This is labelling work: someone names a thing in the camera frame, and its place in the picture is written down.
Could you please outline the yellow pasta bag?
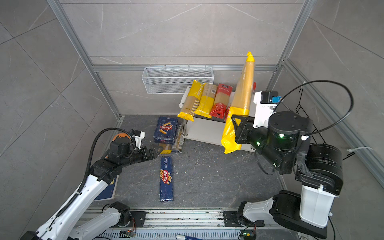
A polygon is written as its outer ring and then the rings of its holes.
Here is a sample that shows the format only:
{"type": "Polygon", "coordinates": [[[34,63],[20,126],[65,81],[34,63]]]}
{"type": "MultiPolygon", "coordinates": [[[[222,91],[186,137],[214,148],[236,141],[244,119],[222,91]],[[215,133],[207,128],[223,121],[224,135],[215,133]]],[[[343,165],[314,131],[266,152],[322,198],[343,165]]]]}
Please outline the yellow pasta bag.
{"type": "Polygon", "coordinates": [[[233,115],[248,117],[250,113],[251,96],[254,84],[255,58],[251,52],[247,53],[241,78],[237,84],[233,101],[229,108],[228,117],[222,134],[221,144],[225,148],[225,154],[241,149],[242,145],[235,142],[235,127],[232,122],[233,115]]]}

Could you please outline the blue Barilla rigatoni box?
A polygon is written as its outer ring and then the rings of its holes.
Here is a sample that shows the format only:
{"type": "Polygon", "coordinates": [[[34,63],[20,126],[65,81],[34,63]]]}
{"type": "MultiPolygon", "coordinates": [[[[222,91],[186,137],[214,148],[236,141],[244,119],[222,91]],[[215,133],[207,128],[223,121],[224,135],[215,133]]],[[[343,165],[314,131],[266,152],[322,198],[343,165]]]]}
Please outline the blue Barilla rigatoni box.
{"type": "Polygon", "coordinates": [[[176,138],[178,119],[160,116],[154,132],[154,142],[173,144],[176,138]]]}

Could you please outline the red spaghetti bag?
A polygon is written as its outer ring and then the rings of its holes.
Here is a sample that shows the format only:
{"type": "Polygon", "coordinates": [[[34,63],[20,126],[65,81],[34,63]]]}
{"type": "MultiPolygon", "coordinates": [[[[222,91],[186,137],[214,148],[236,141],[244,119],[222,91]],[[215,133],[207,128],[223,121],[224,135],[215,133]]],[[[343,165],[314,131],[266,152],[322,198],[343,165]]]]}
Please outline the red spaghetti bag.
{"type": "Polygon", "coordinates": [[[227,106],[233,87],[229,85],[219,84],[215,96],[214,105],[210,111],[212,118],[224,119],[226,116],[227,106]]]}
{"type": "MultiPolygon", "coordinates": [[[[256,87],[257,87],[257,83],[254,82],[253,83],[253,90],[252,90],[251,100],[250,100],[250,113],[249,113],[250,117],[254,117],[255,116],[254,111],[256,109],[256,104],[254,103],[254,97],[255,97],[256,87]]],[[[230,94],[229,104],[227,105],[227,109],[226,109],[226,112],[225,112],[226,118],[228,117],[229,109],[230,109],[230,106],[231,106],[231,104],[233,102],[234,95],[235,95],[235,91],[232,91],[231,94],[230,94]]]]}

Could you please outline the blue Barilla spaghetti box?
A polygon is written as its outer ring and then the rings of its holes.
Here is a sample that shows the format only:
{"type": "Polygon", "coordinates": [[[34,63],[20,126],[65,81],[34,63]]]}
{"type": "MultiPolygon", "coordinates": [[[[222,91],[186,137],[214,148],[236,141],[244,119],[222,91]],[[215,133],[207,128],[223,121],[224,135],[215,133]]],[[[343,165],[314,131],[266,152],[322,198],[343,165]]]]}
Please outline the blue Barilla spaghetti box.
{"type": "Polygon", "coordinates": [[[164,156],[161,158],[160,166],[160,202],[173,201],[173,158],[164,156]]]}

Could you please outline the clear labelled spaghetti bag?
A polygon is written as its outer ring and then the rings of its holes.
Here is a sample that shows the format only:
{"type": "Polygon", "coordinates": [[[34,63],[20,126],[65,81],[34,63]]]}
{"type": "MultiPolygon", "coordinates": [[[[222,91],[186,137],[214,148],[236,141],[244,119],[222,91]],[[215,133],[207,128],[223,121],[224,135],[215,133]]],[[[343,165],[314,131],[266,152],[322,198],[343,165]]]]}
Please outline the clear labelled spaghetti bag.
{"type": "Polygon", "coordinates": [[[181,153],[183,149],[184,141],[185,140],[183,137],[183,125],[178,125],[177,133],[175,136],[175,142],[171,148],[172,152],[181,153]]]}

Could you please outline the yellow barcode spaghetti bag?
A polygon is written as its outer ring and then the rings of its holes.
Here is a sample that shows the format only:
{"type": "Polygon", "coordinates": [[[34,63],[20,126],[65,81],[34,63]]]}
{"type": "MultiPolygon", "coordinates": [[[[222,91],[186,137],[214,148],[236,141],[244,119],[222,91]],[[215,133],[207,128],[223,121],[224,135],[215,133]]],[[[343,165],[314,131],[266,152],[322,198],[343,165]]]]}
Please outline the yellow barcode spaghetti bag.
{"type": "Polygon", "coordinates": [[[204,84],[203,94],[200,100],[200,104],[195,110],[195,114],[203,116],[205,118],[211,119],[211,109],[214,106],[215,97],[217,93],[218,86],[214,84],[204,84]]]}

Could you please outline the yellow Pastatime spaghetti bag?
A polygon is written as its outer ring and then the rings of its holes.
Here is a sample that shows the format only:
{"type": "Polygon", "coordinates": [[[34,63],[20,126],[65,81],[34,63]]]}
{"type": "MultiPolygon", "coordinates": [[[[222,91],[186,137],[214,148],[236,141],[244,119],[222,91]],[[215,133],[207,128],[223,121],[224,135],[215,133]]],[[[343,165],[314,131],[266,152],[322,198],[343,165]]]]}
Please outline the yellow Pastatime spaghetti bag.
{"type": "Polygon", "coordinates": [[[178,114],[178,117],[187,121],[194,121],[195,110],[200,104],[204,84],[194,80],[187,95],[185,103],[178,114]]]}

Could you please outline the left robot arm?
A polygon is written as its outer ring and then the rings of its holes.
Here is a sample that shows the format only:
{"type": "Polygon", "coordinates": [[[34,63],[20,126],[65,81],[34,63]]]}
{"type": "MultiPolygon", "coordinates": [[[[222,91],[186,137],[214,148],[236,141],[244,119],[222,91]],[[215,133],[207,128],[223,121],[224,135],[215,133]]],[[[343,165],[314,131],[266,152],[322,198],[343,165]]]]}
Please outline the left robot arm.
{"type": "Polygon", "coordinates": [[[110,227],[126,227],[134,222],[130,208],[120,202],[114,202],[97,217],[76,227],[76,223],[95,198],[122,173],[124,167],[156,159],[163,147],[141,145],[145,133],[127,132],[119,128],[106,128],[95,137],[79,188],[61,206],[61,208],[36,231],[27,231],[23,240],[93,240],[110,227]],[[100,136],[108,131],[118,131],[110,148],[103,157],[92,163],[93,154],[100,136]]]}

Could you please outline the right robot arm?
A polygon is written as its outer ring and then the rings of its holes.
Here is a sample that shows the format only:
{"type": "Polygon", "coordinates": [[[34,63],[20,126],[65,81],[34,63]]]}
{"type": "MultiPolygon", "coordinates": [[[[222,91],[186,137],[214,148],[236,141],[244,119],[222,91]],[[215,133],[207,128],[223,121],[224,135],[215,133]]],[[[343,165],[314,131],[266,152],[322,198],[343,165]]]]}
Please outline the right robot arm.
{"type": "Polygon", "coordinates": [[[294,174],[302,184],[300,194],[282,190],[268,200],[240,204],[233,222],[244,226],[239,239],[253,240],[256,229],[276,223],[286,229],[325,239],[333,226],[331,208],[343,187],[341,151],[328,144],[312,142],[317,133],[310,118],[291,109],[277,112],[284,101],[276,91],[255,94],[254,117],[231,108],[228,122],[234,129],[235,143],[249,144],[264,157],[273,173],[294,174]]]}

